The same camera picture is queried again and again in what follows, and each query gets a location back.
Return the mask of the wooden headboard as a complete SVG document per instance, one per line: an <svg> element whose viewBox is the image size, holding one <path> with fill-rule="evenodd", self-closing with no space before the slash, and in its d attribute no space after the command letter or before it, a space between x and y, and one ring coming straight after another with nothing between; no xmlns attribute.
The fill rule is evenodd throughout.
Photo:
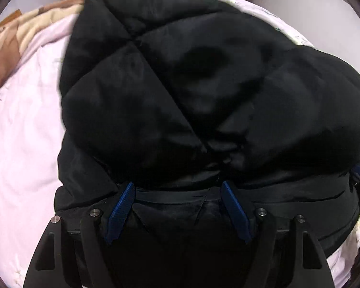
<svg viewBox="0 0 360 288"><path fill-rule="evenodd" d="M4 18L1 22L0 22L0 28L5 26L6 24L8 24L9 22L13 21L14 19L20 17L22 15L21 11L19 9L17 9L16 11L12 12L9 16L7 16L6 18Z"/></svg>

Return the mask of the black hooded puffer jacket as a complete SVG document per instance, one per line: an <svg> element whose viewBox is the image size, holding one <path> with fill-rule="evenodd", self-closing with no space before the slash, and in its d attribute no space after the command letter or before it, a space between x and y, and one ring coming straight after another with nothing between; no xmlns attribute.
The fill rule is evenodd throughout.
<svg viewBox="0 0 360 288"><path fill-rule="evenodd" d="M112 287L259 278L254 263L270 234L239 238L225 181L249 221L259 208L302 215L330 261L358 221L359 73L228 3L85 0L60 93L55 211L81 221L99 210ZM108 243L108 218L130 182L136 198Z"/></svg>

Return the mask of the brown dog print blanket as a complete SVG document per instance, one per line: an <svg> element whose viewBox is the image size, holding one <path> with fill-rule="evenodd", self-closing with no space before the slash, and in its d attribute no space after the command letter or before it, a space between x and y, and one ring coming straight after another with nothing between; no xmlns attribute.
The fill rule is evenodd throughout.
<svg viewBox="0 0 360 288"><path fill-rule="evenodd" d="M0 88L14 71L37 33L78 14L84 0L64 0L25 13L0 27Z"/></svg>

